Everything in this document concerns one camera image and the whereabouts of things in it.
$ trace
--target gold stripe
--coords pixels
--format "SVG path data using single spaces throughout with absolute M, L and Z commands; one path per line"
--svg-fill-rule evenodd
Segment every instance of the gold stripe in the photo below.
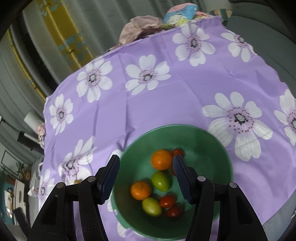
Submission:
M 37 0 L 37 3 L 54 43 L 72 71 L 77 71 L 92 61 L 94 58 L 85 46 L 64 3 L 61 0 Z
M 23 62 L 22 58 L 20 57 L 20 54 L 19 54 L 19 52 L 18 52 L 18 50 L 17 50 L 17 48 L 15 46 L 15 43 L 14 43 L 14 41 L 12 39 L 10 29 L 7 30 L 6 34 L 7 34 L 7 37 L 9 39 L 10 46 L 11 46 L 11 49 L 13 51 L 13 54 L 15 55 L 15 58 L 16 58 L 18 64 L 20 65 L 20 68 L 22 69 L 22 71 L 25 74 L 26 78 L 30 82 L 31 86 L 34 88 L 34 90 L 37 92 L 37 94 L 41 97 L 41 99 L 45 102 L 46 95 L 43 93 L 43 91 L 36 84 L 33 77 L 29 73 L 27 67 L 24 65 L 24 62 Z

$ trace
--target bowl rim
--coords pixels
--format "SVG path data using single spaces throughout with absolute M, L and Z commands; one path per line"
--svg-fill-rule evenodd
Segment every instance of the bowl rim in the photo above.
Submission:
M 207 134 L 211 135 L 212 137 L 215 138 L 215 140 L 217 141 L 217 144 L 222 148 L 226 158 L 227 158 L 227 161 L 229 162 L 229 167 L 230 167 L 230 181 L 233 181 L 233 177 L 234 177 L 234 174 L 233 174 L 233 166 L 232 166 L 232 163 L 231 163 L 231 159 L 228 155 L 228 152 L 226 151 L 226 149 L 224 148 L 224 146 L 221 144 L 221 142 L 215 137 L 213 136 L 211 133 L 207 132 L 206 130 L 203 130 L 197 126 L 193 126 L 193 125 L 186 125 L 186 124 L 170 124 L 170 125 L 165 125 L 165 126 L 160 126 L 160 127 L 157 127 L 157 128 L 154 128 L 150 131 L 147 131 L 145 132 L 144 134 L 140 135 L 138 138 L 136 138 L 125 150 L 124 152 L 122 153 L 121 155 L 121 158 L 124 156 L 124 154 L 129 150 L 129 148 L 131 148 L 131 146 L 137 142 L 140 138 L 144 137 L 145 135 L 149 134 L 150 132 L 153 132 L 153 131 L 156 131 L 158 129 L 162 129 L 162 128 L 166 128 L 166 127 L 171 127 L 171 126 L 181 126 L 181 127 L 189 127 L 189 128 L 193 128 L 193 129 L 198 129 L 200 131 L 203 131 L 203 132 L 206 132 Z M 147 238 L 150 238 L 150 239 L 157 239 L 157 240 L 163 240 L 163 241 L 174 241 L 174 240 L 180 240 L 180 239 L 184 239 L 186 238 L 186 236 L 180 236 L 180 237 L 175 237 L 175 238 L 158 238 L 158 237 L 152 237 L 150 235 L 147 235 L 147 234 L 144 234 L 142 233 L 141 231 L 139 230 L 136 230 L 135 228 L 133 228 L 133 226 L 121 215 L 118 207 L 117 207 L 117 204 L 116 204 L 116 200 L 115 200 L 115 193 L 112 191 L 112 195 L 111 195 L 111 205 L 112 205 L 112 208 L 113 210 L 116 210 L 117 212 L 117 215 L 116 216 L 116 219 L 117 221 L 124 227 L 124 228 L 131 228 L 137 235 L 141 235 L 141 236 L 144 236 L 144 237 L 147 237 Z

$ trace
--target purple tablecloth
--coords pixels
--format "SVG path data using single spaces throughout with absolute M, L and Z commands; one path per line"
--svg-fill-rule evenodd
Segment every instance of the purple tablecloth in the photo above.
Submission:
M 59 181 L 72 184 L 95 174 L 113 151 L 120 153 L 145 132 L 169 124 L 197 126 L 224 145 L 234 181 L 262 223 L 296 188 L 295 99 L 219 17 L 93 60 L 47 98 L 44 117 L 40 207 Z M 75 213 L 79 216 L 77 206 Z M 123 228 L 110 202 L 100 206 L 100 213 L 109 240 L 149 240 Z M 217 227 L 215 222 L 212 237 Z

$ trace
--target silver screw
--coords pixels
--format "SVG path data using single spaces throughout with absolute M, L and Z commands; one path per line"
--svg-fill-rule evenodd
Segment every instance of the silver screw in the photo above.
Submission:
M 231 183 L 229 183 L 229 186 L 231 186 L 232 188 L 236 188 L 237 187 L 237 184 L 234 183 L 234 182 L 231 182 Z
M 62 188 L 64 186 L 64 183 L 58 183 L 57 188 Z
M 91 183 L 94 180 L 96 180 L 96 177 L 95 176 L 90 176 L 90 177 L 87 178 L 87 180 Z
M 205 177 L 204 176 L 198 176 L 197 179 L 201 182 L 204 182 L 205 181 Z

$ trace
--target tomato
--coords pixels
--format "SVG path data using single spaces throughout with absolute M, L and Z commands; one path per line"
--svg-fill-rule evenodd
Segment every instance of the tomato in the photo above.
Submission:
M 181 157 L 184 157 L 184 152 L 182 149 L 180 148 L 176 148 L 171 152 L 172 156 L 175 156 L 177 154 L 181 155 Z
M 176 173 L 175 173 L 175 171 L 174 171 L 174 168 L 173 168 L 173 165 L 170 167 L 170 172 L 175 176 L 176 175 Z
M 167 210 L 167 216 L 169 218 L 178 218 L 181 216 L 181 209 L 177 206 L 173 206 Z
M 176 202 L 176 198 L 172 195 L 165 195 L 159 200 L 159 204 L 162 208 L 170 208 Z

